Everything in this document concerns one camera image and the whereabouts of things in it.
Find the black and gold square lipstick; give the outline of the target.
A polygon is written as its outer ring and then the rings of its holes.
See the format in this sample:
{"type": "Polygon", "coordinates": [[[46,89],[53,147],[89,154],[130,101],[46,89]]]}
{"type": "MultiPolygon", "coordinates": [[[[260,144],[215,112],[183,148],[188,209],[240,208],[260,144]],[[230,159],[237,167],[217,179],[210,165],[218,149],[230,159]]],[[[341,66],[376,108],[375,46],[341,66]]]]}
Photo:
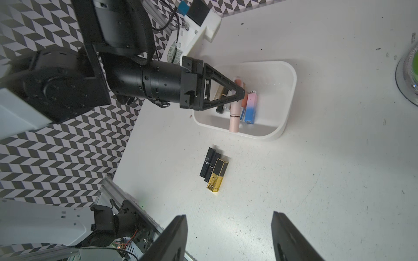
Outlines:
{"type": "Polygon", "coordinates": [[[228,162],[220,158],[217,159],[207,184],[208,190],[211,192],[219,192],[228,164],[228,162]]]}

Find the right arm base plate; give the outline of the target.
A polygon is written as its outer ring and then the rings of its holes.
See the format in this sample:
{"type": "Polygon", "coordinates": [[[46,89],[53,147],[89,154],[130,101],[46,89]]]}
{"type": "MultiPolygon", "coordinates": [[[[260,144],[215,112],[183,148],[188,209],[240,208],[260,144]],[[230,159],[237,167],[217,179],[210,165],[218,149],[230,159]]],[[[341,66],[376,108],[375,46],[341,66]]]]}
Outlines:
{"type": "Polygon", "coordinates": [[[91,234],[79,247],[114,248],[124,261],[135,261],[140,253],[145,253],[153,243],[157,233],[145,215],[131,203],[124,200],[117,207],[111,200],[111,207],[94,205],[91,234]]]}

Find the clear coral lipstick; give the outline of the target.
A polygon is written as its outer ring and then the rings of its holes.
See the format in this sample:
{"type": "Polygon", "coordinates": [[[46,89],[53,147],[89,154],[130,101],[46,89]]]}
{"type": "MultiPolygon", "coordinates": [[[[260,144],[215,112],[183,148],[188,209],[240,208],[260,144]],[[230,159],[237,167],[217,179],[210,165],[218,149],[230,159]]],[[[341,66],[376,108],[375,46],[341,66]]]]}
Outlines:
{"type": "Polygon", "coordinates": [[[245,117],[246,109],[247,109],[248,94],[249,94],[249,92],[246,91],[244,99],[241,100],[240,121],[244,121],[244,117],[245,117]]]}

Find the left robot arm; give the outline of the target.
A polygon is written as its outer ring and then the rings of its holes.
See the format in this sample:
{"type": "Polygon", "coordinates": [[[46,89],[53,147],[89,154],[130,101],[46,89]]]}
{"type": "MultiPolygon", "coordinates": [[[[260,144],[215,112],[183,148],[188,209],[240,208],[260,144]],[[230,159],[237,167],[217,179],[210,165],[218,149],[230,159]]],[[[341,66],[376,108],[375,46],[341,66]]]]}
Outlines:
{"type": "Polygon", "coordinates": [[[245,91],[202,60],[154,60],[144,1],[73,1],[83,46],[48,47],[6,63],[1,78],[1,138],[61,124],[95,107],[147,99],[203,111],[240,101],[245,91]]]}

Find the black lipstick gold band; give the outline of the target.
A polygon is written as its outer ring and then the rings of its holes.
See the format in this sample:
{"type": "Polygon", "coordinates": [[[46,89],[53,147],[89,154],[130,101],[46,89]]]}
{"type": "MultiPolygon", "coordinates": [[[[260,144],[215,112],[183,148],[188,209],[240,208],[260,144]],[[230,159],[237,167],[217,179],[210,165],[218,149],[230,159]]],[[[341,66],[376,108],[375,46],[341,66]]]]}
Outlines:
{"type": "Polygon", "coordinates": [[[223,114],[227,110],[227,105],[219,105],[216,107],[216,113],[223,114]]]}

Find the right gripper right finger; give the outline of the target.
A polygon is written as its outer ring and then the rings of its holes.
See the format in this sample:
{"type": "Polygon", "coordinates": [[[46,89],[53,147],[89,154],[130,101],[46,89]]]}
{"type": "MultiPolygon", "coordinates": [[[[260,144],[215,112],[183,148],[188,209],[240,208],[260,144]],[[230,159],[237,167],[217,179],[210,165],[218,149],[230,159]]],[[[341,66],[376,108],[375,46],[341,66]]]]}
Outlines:
{"type": "Polygon", "coordinates": [[[284,213],[273,213],[271,229],[277,261],[324,261],[284,213]]]}

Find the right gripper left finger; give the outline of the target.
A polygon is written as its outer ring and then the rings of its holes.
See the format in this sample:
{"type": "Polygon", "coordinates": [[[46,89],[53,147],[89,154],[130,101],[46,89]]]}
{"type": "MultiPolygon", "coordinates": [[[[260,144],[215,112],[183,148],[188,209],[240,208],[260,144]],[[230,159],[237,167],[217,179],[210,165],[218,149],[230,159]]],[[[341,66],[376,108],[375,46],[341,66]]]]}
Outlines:
{"type": "Polygon", "coordinates": [[[184,261],[188,235],[186,215],[176,216],[140,261],[184,261]]]}

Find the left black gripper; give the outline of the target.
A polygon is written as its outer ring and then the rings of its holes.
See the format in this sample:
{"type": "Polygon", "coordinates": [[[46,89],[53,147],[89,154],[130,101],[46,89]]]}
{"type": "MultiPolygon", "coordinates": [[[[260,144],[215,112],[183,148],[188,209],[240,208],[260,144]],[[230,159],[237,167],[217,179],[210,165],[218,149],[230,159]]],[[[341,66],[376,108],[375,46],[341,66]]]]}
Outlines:
{"type": "Polygon", "coordinates": [[[182,64],[153,60],[140,65],[132,58],[103,53],[102,62],[106,81],[121,104],[135,98],[148,99],[165,108],[178,103],[183,109],[208,110],[244,99],[246,91],[214,67],[202,60],[184,56],[182,64]],[[204,100],[211,93],[212,81],[231,91],[219,99],[204,100]]]}

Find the gold lipstick tube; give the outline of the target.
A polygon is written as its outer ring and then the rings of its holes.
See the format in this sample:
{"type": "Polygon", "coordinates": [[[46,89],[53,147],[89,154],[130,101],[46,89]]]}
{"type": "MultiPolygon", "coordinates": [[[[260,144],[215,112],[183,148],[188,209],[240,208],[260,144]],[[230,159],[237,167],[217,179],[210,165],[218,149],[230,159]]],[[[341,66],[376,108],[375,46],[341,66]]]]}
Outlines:
{"type": "Polygon", "coordinates": [[[217,92],[216,92],[215,96],[214,96],[214,100],[219,100],[221,98],[224,98],[227,94],[228,94],[228,90],[220,85],[217,89],[217,92]]]}

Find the white plastic storage box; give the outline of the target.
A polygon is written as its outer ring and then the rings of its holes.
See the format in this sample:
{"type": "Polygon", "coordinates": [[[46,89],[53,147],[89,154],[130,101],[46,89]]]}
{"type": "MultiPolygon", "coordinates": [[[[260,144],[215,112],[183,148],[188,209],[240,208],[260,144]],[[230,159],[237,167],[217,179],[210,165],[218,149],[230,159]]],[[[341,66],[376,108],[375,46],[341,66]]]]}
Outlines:
{"type": "Polygon", "coordinates": [[[219,114],[214,108],[193,113],[193,120],[201,127],[255,140],[274,140],[285,130],[295,94],[297,74],[292,65],[283,61],[247,62],[215,67],[229,79],[241,77],[247,92],[257,95],[257,103],[250,104],[254,113],[252,124],[240,122],[239,131],[229,131],[230,113],[219,114]]]}

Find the pink lip gloss tube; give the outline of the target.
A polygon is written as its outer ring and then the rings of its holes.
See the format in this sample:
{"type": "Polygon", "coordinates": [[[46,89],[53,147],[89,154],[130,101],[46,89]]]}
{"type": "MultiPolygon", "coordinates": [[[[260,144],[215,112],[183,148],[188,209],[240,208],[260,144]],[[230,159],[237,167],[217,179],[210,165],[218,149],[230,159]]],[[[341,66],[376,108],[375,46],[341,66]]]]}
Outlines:
{"type": "MultiPolygon", "coordinates": [[[[234,82],[242,89],[245,89],[245,83],[241,77],[235,77],[234,82]]],[[[232,133],[237,133],[239,131],[241,108],[242,99],[231,103],[229,131],[232,133]]]]}

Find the pink blue gradient lipstick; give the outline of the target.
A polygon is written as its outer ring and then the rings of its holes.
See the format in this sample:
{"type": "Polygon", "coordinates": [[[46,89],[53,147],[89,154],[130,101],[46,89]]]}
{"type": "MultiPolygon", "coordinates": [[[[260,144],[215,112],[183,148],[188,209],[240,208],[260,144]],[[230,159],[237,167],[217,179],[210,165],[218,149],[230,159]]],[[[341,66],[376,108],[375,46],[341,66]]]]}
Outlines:
{"type": "Polygon", "coordinates": [[[244,121],[246,124],[254,124],[257,104],[258,95],[256,91],[252,91],[248,94],[247,98],[246,113],[244,117],[244,121]]]}

